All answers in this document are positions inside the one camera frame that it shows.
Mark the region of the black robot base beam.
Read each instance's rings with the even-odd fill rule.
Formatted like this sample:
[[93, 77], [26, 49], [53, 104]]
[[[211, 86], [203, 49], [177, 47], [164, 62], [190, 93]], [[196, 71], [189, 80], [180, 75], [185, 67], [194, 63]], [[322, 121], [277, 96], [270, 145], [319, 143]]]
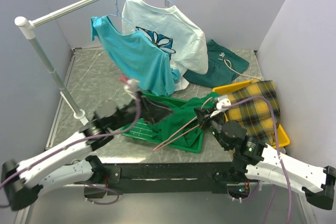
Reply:
[[212, 192], [225, 194], [228, 185], [248, 182], [230, 162], [102, 163], [87, 156], [93, 175], [88, 182], [107, 185], [120, 195], [136, 193]]

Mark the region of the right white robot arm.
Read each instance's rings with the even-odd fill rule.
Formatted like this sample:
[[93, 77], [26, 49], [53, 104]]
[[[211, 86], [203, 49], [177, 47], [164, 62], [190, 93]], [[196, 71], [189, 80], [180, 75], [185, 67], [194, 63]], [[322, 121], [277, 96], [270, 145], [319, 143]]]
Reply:
[[209, 129], [223, 150], [233, 151], [233, 160], [224, 177], [268, 182], [305, 196], [308, 203], [332, 210], [335, 195], [335, 168], [301, 162], [247, 134], [237, 121], [225, 121], [214, 109], [195, 108], [202, 130]]

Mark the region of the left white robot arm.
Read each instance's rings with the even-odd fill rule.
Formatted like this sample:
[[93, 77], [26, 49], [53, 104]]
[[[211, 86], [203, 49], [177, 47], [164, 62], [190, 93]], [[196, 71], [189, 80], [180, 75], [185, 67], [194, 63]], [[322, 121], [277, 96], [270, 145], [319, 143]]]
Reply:
[[2, 165], [1, 189], [8, 200], [6, 207], [18, 211], [64, 185], [102, 181], [108, 172], [91, 152], [133, 128], [139, 119], [156, 124], [172, 113], [166, 104], [141, 93], [122, 108], [111, 100], [105, 101], [85, 126], [62, 143], [35, 157], [18, 163], [11, 159]]

